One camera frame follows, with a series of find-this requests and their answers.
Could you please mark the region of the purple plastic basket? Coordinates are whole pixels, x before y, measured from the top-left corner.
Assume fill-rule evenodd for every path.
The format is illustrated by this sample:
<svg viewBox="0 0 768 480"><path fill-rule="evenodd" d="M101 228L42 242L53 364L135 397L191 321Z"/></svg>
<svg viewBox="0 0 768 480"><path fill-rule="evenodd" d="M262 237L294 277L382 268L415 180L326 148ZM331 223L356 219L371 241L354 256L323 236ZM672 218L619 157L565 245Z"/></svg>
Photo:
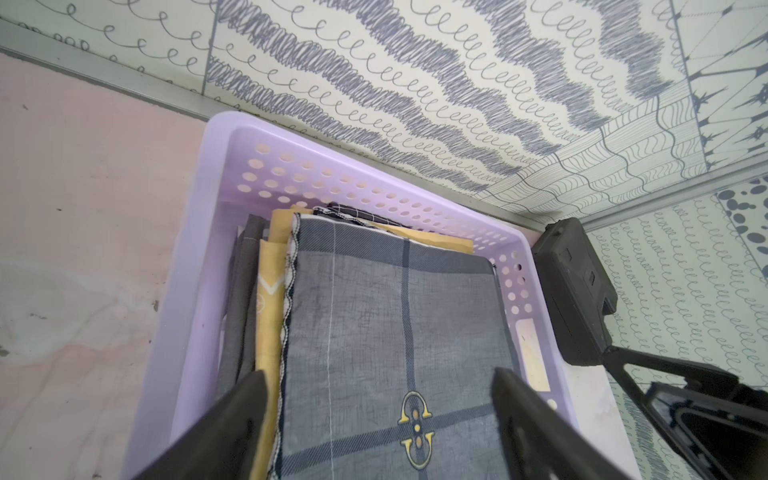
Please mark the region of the purple plastic basket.
<svg viewBox="0 0 768 480"><path fill-rule="evenodd" d="M236 233L251 215L331 201L470 239L491 260L522 376L566 421L576 412L531 249L517 228L293 131L235 111L207 123L121 475L160 457L210 408Z"/></svg>

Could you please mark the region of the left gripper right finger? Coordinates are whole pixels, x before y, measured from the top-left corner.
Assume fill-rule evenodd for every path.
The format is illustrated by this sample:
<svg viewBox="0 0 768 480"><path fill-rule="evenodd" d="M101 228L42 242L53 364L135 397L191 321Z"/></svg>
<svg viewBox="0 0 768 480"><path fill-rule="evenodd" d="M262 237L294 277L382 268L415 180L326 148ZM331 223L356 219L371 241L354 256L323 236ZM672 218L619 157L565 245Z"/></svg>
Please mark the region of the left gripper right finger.
<svg viewBox="0 0 768 480"><path fill-rule="evenodd" d="M493 407L511 479L625 479L515 372L497 368Z"/></svg>

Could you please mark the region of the grey blue plaid pillowcase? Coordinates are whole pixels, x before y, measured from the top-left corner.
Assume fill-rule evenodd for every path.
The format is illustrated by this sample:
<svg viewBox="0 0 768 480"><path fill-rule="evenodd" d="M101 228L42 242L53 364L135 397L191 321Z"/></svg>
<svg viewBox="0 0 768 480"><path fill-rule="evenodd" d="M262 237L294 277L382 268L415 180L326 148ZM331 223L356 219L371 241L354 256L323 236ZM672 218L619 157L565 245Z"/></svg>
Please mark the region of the grey blue plaid pillowcase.
<svg viewBox="0 0 768 480"><path fill-rule="evenodd" d="M504 479L491 399L517 370L493 264L292 220L272 479Z"/></svg>

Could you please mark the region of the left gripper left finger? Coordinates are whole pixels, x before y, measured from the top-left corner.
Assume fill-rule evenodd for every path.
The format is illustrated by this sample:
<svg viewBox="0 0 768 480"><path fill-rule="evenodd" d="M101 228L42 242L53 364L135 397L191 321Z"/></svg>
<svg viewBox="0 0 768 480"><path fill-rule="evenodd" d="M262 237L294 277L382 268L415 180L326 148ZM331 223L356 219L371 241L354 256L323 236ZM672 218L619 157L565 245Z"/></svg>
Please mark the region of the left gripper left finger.
<svg viewBox="0 0 768 480"><path fill-rule="evenodd" d="M268 399L264 372L239 381L138 479L248 479Z"/></svg>

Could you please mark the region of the black white grid pillowcase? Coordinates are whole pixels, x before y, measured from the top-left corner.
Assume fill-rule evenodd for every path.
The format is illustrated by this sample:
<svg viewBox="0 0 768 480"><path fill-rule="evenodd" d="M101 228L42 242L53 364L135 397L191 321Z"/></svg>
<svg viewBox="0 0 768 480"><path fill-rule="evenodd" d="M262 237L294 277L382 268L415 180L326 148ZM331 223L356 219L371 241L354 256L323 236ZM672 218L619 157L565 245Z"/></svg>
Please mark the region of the black white grid pillowcase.
<svg viewBox="0 0 768 480"><path fill-rule="evenodd" d="M317 206L312 209L313 214L322 214L337 216L342 219L355 219L360 221L373 222L382 225L407 228L407 225L399 223L395 220L361 210L356 207L352 207L338 202L330 202L324 206Z"/></svg>

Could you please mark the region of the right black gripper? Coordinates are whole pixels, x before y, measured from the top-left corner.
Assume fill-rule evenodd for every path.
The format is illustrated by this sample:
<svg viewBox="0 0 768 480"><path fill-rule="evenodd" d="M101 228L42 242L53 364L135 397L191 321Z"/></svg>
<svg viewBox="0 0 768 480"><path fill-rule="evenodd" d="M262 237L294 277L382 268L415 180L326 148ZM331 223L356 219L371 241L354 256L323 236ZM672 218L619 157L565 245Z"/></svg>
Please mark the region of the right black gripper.
<svg viewBox="0 0 768 480"><path fill-rule="evenodd" d="M606 348L602 364L701 478L767 477L765 391L739 385L737 375L714 365L617 346ZM668 377L682 379L682 388L661 384Z"/></svg>

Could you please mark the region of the yellow zigzag pillowcase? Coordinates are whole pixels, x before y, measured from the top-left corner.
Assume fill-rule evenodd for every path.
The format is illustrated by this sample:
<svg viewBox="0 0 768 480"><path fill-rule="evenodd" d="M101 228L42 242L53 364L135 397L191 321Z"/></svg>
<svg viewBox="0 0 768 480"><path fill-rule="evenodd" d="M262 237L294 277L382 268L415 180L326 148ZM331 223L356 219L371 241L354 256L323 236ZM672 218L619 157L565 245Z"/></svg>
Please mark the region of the yellow zigzag pillowcase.
<svg viewBox="0 0 768 480"><path fill-rule="evenodd" d="M396 226L386 220L371 222L325 207L317 207L313 210L294 207L291 209L278 209L272 212L268 237L260 242L256 281L255 369L264 373L267 405L250 473L252 479L265 479L267 477L269 460L273 451L277 419L280 354L282 351L280 333L284 313L286 252L294 217L302 214L324 214L332 220L341 220L347 223L358 222L365 227L387 231L426 245L468 254L474 252L474 244L469 239Z"/></svg>

